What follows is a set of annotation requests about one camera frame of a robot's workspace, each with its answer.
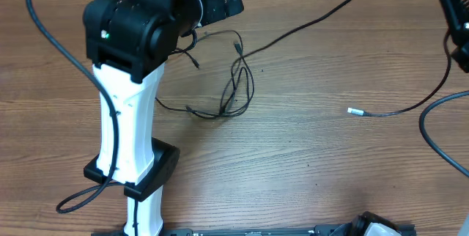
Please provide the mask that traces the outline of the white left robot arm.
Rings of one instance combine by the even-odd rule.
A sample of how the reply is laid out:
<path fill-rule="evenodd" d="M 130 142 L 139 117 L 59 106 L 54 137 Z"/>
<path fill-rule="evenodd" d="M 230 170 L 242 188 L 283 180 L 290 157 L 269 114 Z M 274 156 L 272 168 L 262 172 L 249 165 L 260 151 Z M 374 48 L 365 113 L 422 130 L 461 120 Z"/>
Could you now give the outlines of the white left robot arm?
<path fill-rule="evenodd" d="M 160 235 L 163 185 L 180 151 L 152 137 L 158 84 L 180 37 L 243 11 L 242 0 L 94 0 L 83 15 L 86 55 L 100 94 L 100 153 L 84 175 L 122 185 L 123 235 Z"/>

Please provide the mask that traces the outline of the black USB cable silver plug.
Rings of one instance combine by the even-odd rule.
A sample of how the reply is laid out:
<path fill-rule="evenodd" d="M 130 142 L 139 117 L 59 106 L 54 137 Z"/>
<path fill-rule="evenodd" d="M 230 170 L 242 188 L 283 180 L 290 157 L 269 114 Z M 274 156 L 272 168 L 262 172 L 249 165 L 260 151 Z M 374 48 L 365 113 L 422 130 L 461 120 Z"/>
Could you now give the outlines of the black USB cable silver plug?
<path fill-rule="evenodd" d="M 251 110 L 416 115 L 450 90 L 438 0 L 245 0 Z"/>

